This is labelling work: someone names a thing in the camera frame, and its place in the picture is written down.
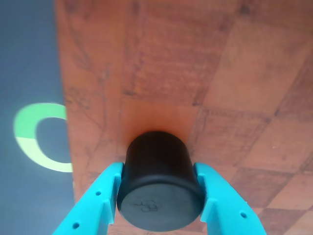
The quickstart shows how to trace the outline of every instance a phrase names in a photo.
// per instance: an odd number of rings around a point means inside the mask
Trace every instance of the wooden surface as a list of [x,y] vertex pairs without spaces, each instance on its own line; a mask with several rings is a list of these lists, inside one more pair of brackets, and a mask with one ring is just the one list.
[[[76,200],[168,131],[268,235],[313,235],[311,0],[56,0]],[[117,213],[113,235],[153,234]],[[202,235],[199,220],[167,235]]]

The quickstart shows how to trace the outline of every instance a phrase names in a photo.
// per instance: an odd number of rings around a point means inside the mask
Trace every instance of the embossed logo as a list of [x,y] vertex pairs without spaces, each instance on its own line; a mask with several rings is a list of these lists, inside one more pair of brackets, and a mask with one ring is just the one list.
[[160,203],[156,203],[153,200],[135,202],[134,206],[141,207],[142,212],[156,212],[158,209],[162,207]]

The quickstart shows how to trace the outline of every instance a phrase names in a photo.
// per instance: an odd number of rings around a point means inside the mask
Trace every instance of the green ring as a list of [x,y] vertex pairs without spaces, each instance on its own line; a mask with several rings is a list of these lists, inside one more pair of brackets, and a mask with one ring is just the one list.
[[14,119],[15,139],[23,152],[35,163],[51,170],[72,172],[72,163],[60,163],[50,159],[38,145],[36,139],[38,123],[50,117],[66,120],[65,106],[55,103],[37,103],[22,108]]

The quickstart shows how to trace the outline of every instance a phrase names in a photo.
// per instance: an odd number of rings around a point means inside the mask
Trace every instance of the screw hole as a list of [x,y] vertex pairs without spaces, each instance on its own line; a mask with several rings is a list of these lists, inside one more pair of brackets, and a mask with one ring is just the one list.
[[73,224],[73,229],[77,229],[79,227],[79,223],[74,223]]
[[244,219],[247,218],[247,215],[246,215],[246,213],[244,213],[244,212],[240,212],[240,215],[241,215],[241,217],[244,218]]

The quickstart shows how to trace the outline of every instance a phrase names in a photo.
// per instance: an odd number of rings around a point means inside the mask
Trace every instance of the black rubber cap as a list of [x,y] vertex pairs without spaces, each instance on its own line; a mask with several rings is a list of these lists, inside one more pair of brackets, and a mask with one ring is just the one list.
[[166,132],[148,132],[129,146],[117,207],[134,226],[154,232],[180,229],[204,206],[185,144]]

